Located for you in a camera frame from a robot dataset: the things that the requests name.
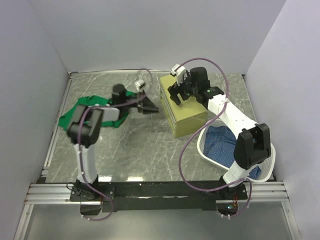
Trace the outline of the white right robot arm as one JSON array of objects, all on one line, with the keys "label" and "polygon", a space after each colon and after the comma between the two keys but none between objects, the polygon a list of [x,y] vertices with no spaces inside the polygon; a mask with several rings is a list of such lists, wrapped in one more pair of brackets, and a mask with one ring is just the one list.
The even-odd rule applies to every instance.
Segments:
[{"label": "white right robot arm", "polygon": [[214,113],[235,137],[234,162],[220,178],[219,195],[228,200],[237,192],[236,187],[246,181],[258,165],[272,160],[275,151],[271,144],[270,128],[265,123],[257,123],[241,112],[229,100],[229,93],[219,87],[211,86],[207,70],[195,67],[186,70],[181,64],[171,69],[176,83],[168,87],[170,99],[177,105],[189,97],[196,98],[206,110]]}]

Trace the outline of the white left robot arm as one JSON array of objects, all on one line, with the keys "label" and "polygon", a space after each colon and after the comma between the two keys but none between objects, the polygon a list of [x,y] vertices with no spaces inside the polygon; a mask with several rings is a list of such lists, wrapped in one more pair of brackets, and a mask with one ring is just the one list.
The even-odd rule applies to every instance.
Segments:
[{"label": "white left robot arm", "polygon": [[100,194],[94,150],[105,123],[106,127],[120,127],[132,108],[142,114],[159,112],[159,108],[146,95],[145,81],[137,80],[134,85],[137,92],[132,93],[123,84],[116,84],[106,103],[79,104],[75,107],[66,129],[75,150],[78,168],[71,191],[73,194],[88,201],[96,200]]}]

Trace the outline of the yellow-green metal tool chest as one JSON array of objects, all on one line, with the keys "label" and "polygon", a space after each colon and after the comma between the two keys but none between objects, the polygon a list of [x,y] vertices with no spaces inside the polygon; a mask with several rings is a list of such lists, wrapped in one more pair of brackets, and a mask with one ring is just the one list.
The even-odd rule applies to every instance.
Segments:
[{"label": "yellow-green metal tool chest", "polygon": [[201,128],[207,122],[208,112],[192,96],[185,101],[179,97],[180,105],[171,100],[168,87],[174,83],[176,83],[176,78],[171,75],[165,75],[159,79],[160,101],[173,135],[177,139],[194,134]]}]

